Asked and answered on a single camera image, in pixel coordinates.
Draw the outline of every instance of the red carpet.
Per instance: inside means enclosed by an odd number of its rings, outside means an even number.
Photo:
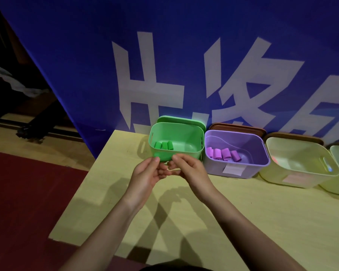
[[[76,247],[48,235],[86,174],[0,153],[0,271],[53,271],[68,259]],[[116,257],[110,269],[143,266]]]

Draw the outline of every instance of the forearm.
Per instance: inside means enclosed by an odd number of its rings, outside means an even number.
[[[305,270],[219,191],[213,192],[205,204],[250,270]]]
[[[105,270],[136,213],[124,199],[119,200],[60,271]]]

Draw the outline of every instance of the table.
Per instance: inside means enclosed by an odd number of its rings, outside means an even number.
[[[81,245],[124,194],[133,168],[150,156],[147,141],[147,135],[114,131],[49,237]],[[339,196],[259,176],[210,178],[306,269],[339,270]],[[148,264],[180,259],[216,271],[248,270],[208,208],[175,176],[156,184],[116,255]]]

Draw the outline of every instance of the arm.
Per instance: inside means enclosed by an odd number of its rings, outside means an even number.
[[[134,216],[146,203],[154,185],[166,178],[166,174],[171,173],[166,165],[159,163],[158,157],[138,164],[123,197],[60,271],[105,270]]]
[[[305,270],[215,188],[199,160],[185,154],[173,155],[172,160],[168,168],[180,168],[172,171],[172,175],[185,178],[197,198],[210,209],[250,270]]]

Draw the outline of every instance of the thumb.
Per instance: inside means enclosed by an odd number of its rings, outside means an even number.
[[[159,160],[160,160],[159,157],[152,158],[151,162],[148,164],[148,166],[143,172],[145,174],[152,175],[158,167]]]
[[[192,167],[180,156],[173,155],[172,160],[175,162],[178,168],[181,169],[181,171],[185,174],[190,173],[192,170]]]

